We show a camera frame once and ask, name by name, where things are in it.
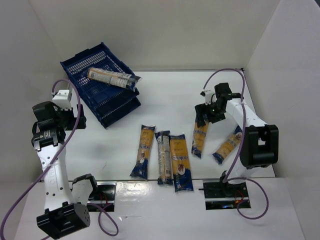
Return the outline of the grasped blue yellow spaghetti bag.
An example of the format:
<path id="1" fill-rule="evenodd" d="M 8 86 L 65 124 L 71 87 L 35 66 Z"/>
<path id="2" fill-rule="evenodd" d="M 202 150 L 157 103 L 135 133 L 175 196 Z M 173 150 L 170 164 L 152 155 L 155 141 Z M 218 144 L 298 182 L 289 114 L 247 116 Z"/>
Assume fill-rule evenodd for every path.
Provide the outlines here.
<path id="1" fill-rule="evenodd" d="M 205 140 L 209 128 L 208 118 L 204 115 L 204 126 L 198 127 L 198 118 L 195 118 L 193 135 L 192 135 L 192 145 L 191 145 L 191 153 L 193 156 L 201 159 L 202 153 L 205 146 Z"/>

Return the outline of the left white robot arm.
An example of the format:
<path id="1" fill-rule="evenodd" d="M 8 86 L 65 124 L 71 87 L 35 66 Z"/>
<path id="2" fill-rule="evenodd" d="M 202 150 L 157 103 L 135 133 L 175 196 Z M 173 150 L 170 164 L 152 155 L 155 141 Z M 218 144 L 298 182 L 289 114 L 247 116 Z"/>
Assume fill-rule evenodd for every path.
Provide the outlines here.
<path id="1" fill-rule="evenodd" d="M 62 109 L 51 101 L 32 108 L 37 119 L 32 127 L 32 146 L 40 159 L 45 185 L 44 213 L 37 216 L 37 226 L 49 237 L 58 240 L 90 226 L 87 202 L 98 189 L 90 174 L 69 183 L 66 168 L 66 131 L 75 128 L 73 109 Z"/>

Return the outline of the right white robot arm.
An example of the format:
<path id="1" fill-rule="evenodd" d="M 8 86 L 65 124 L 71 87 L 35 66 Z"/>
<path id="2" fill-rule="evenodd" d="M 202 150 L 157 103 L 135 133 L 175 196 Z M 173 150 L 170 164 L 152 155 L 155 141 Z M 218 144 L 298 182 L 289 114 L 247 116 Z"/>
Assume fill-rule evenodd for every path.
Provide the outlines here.
<path id="1" fill-rule="evenodd" d="M 237 124 L 212 155 L 221 165 L 233 150 L 237 150 L 235 159 L 218 182 L 204 184 L 205 196 L 215 199 L 242 196 L 245 181 L 255 169 L 267 168 L 278 161 L 279 129 L 260 119 L 247 105 L 242 93 L 232 92 L 228 83 L 219 83 L 214 90 L 203 90 L 200 94 L 205 102 L 195 106 L 194 155 L 201 157 L 209 124 L 225 120 L 226 115 Z"/>

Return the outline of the pasta bag in tray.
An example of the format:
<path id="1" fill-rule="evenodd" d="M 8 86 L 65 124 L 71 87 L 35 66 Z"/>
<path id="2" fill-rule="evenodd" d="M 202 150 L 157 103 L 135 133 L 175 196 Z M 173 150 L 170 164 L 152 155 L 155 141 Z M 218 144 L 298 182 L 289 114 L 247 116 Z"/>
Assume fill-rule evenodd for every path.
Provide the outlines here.
<path id="1" fill-rule="evenodd" d="M 102 68 L 91 67 L 87 70 L 86 76 L 90 80 L 102 82 L 115 87 L 130 91 L 136 90 L 137 83 L 142 79 L 133 74 L 104 70 Z"/>

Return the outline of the blue stacked plastic trays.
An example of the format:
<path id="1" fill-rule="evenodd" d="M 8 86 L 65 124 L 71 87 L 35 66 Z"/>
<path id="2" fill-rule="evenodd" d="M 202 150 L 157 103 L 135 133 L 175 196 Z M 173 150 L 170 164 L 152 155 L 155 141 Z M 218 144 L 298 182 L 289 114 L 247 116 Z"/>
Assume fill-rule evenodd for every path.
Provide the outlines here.
<path id="1" fill-rule="evenodd" d="M 83 102 L 104 128 L 141 106 L 137 98 L 140 94 L 138 90 L 133 92 L 87 77 L 90 68 L 133 74 L 133 71 L 103 42 L 77 53 L 60 64 L 69 80 L 75 85 Z"/>

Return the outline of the far right spaghetti bag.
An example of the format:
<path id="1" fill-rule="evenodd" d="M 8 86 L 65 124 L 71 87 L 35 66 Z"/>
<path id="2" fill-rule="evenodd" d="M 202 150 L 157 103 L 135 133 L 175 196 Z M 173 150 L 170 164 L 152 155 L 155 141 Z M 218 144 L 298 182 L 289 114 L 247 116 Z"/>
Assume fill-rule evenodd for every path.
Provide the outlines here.
<path id="1" fill-rule="evenodd" d="M 229 137 L 212 154 L 216 162 L 221 165 L 231 152 L 240 144 L 242 139 L 242 129 L 238 125 Z"/>

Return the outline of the wide yellow spaghetti bag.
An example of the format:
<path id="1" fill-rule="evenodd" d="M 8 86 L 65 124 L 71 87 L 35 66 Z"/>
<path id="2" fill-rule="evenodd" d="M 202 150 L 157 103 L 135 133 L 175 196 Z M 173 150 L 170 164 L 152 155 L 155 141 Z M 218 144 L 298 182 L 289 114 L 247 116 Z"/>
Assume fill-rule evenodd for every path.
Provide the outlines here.
<path id="1" fill-rule="evenodd" d="M 194 191 L 187 142 L 184 134 L 170 135 L 170 156 L 174 191 Z"/>

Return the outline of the left spaghetti bag on table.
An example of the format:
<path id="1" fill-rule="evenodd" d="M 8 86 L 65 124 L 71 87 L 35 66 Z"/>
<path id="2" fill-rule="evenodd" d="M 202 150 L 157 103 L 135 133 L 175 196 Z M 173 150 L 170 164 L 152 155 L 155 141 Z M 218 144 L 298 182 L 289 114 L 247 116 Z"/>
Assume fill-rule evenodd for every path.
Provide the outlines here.
<path id="1" fill-rule="evenodd" d="M 148 179 L 148 163 L 150 160 L 155 129 L 155 125 L 141 125 L 136 163 L 130 173 L 131 177 L 140 178 L 143 180 Z"/>

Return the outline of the middle dark spaghetti bag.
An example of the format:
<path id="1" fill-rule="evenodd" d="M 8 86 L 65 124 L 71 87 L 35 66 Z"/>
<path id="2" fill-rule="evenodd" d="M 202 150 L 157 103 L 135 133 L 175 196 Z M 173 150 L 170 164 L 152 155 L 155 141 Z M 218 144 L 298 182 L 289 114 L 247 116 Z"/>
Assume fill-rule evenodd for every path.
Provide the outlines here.
<path id="1" fill-rule="evenodd" d="M 170 150 L 170 131 L 163 130 L 155 133 L 158 155 L 158 185 L 172 185 L 172 163 Z"/>

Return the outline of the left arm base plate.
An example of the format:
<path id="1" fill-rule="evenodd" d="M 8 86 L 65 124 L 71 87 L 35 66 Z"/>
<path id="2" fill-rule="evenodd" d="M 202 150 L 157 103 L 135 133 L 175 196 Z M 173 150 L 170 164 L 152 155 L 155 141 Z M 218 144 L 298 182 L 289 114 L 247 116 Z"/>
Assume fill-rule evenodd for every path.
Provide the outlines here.
<path id="1" fill-rule="evenodd" d="M 96 204 L 103 208 L 106 212 L 114 212 L 116 198 L 115 181 L 98 181 L 97 189 L 94 190 L 87 201 L 87 207 L 90 212 L 98 212 L 99 209 L 90 204 Z"/>

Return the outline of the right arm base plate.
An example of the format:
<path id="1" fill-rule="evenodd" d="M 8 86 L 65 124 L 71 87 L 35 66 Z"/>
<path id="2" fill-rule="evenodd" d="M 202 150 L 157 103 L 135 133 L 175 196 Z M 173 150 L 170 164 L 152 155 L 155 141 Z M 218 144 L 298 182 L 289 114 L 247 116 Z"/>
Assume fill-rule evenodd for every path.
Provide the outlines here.
<path id="1" fill-rule="evenodd" d="M 250 209 L 249 193 L 245 182 L 240 184 L 222 183 L 220 179 L 205 179 L 203 191 L 206 210 Z"/>

